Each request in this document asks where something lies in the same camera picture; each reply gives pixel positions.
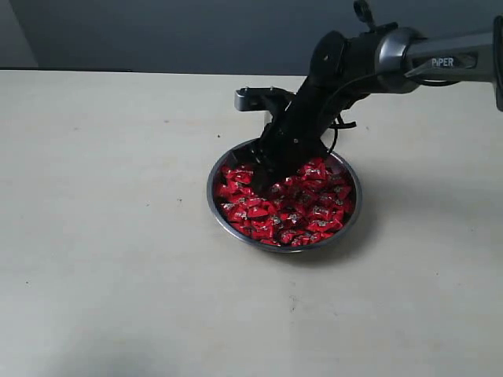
bowl rim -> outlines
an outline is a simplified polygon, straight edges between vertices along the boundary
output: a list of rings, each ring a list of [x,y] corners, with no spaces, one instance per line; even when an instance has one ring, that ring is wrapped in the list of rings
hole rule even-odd
[[[353,168],[343,157],[341,157],[339,154],[337,154],[335,152],[332,152],[331,156],[334,157],[335,159],[337,159],[347,169],[351,178],[353,179],[354,189],[356,191],[356,193],[355,193],[356,203],[354,205],[354,212],[351,215],[349,221],[346,224],[344,224],[344,227],[341,230],[339,230],[337,233],[335,233],[334,236],[332,236],[326,240],[322,240],[320,242],[317,242],[317,243],[312,243],[309,245],[304,245],[304,246],[299,246],[299,247],[296,247],[296,246],[273,246],[273,245],[268,245],[266,243],[261,243],[257,240],[253,240],[252,238],[245,236],[244,234],[238,232],[235,228],[233,228],[233,226],[231,226],[225,220],[225,218],[222,216],[222,214],[218,210],[218,208],[215,204],[215,198],[213,196],[215,175],[218,173],[220,166],[227,159],[227,157],[229,156],[229,153],[233,149],[240,148],[246,144],[251,143],[254,140],[256,140],[256,139],[251,139],[249,141],[245,141],[245,142],[240,143],[240,144],[236,145],[235,147],[231,148],[229,151],[225,152],[222,155],[222,157],[220,157],[217,160],[217,162],[215,163],[215,165],[211,168],[210,174],[208,175],[207,184],[206,184],[206,198],[207,198],[208,206],[210,207],[210,210],[211,210],[212,214],[215,216],[217,222],[227,232],[229,232],[230,234],[232,234],[234,237],[238,238],[239,240],[247,243],[248,245],[252,245],[253,247],[258,247],[258,248],[265,250],[265,251],[271,251],[273,253],[281,253],[281,254],[299,253],[302,251],[318,249],[318,248],[323,247],[325,245],[328,245],[336,240],[340,240],[340,238],[342,238],[347,233],[347,231],[353,227],[354,223],[358,220],[358,217],[359,217],[361,209],[362,209],[363,196],[362,196],[362,185],[360,183],[360,180],[358,179],[358,176],[354,172]]]

robotic arm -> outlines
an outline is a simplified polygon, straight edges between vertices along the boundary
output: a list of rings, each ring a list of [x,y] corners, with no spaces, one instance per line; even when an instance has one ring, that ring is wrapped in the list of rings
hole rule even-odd
[[[294,174],[309,159],[326,157],[336,136],[327,151],[321,135],[329,127],[337,132],[355,126],[344,123],[340,113],[371,93],[491,82],[503,112],[503,16],[495,18],[491,31],[428,39],[396,23],[377,27],[364,0],[354,2],[354,10],[369,31],[349,39],[337,31],[323,37],[296,94],[273,87],[237,90],[237,110],[272,115],[259,139],[231,152],[235,164],[257,164],[251,183],[256,192]]]

white table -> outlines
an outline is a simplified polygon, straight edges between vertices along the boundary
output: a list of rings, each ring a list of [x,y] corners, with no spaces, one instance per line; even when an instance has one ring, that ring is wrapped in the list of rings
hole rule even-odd
[[[233,91],[301,82],[0,71],[0,375],[503,375],[492,88],[356,104],[336,150],[358,224],[268,254],[217,224],[206,179],[263,127]]]

stainless steel bowl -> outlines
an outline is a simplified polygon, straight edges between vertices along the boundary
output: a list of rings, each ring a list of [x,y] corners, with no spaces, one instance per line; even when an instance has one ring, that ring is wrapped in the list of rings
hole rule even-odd
[[[246,141],[242,144],[237,145],[234,148],[241,147],[243,145],[246,145],[253,140]],[[335,233],[332,237],[323,240],[318,243],[312,243],[311,245],[305,245],[305,246],[299,246],[299,247],[293,247],[293,246],[273,246],[273,245],[267,245],[264,243],[260,243],[259,241],[253,240],[250,237],[245,236],[244,234],[239,233],[235,228],[233,228],[227,220],[222,216],[220,211],[218,210],[217,203],[215,202],[215,186],[220,182],[220,168],[224,163],[227,162],[227,159],[229,157],[229,151],[227,151],[218,161],[216,164],[213,166],[213,169],[211,169],[210,175],[207,179],[207,185],[206,185],[206,196],[207,196],[207,203],[210,206],[210,210],[212,214],[215,216],[217,219],[218,223],[230,234],[238,238],[239,240],[248,243],[252,246],[258,247],[262,250],[266,251],[272,251],[274,253],[298,253],[300,251],[306,251],[306,250],[312,250],[315,248],[323,247],[325,245],[329,245],[332,243],[335,243],[337,240],[340,240],[342,236],[344,236],[349,229],[351,229],[356,222],[358,216],[360,215],[360,210],[362,208],[362,186],[360,185],[360,181],[358,180],[358,177],[356,176],[356,173],[354,170],[351,168],[349,163],[346,162],[345,159],[343,159],[341,156],[333,152],[330,157],[327,158],[326,164],[328,167],[332,166],[334,167],[336,164],[337,165],[343,165],[346,169],[347,172],[350,174],[353,184],[354,184],[354,190],[350,193],[350,198],[354,202],[354,212],[347,220],[346,224],[344,227]]]

gray wall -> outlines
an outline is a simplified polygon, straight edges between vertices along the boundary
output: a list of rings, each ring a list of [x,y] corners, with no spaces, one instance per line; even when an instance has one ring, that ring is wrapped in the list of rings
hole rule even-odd
[[[364,30],[351,0],[11,0],[41,67],[303,74],[327,31]],[[377,23],[430,36],[489,28],[503,0],[374,0]]]
[[[0,0],[0,67],[36,67],[9,0]]]

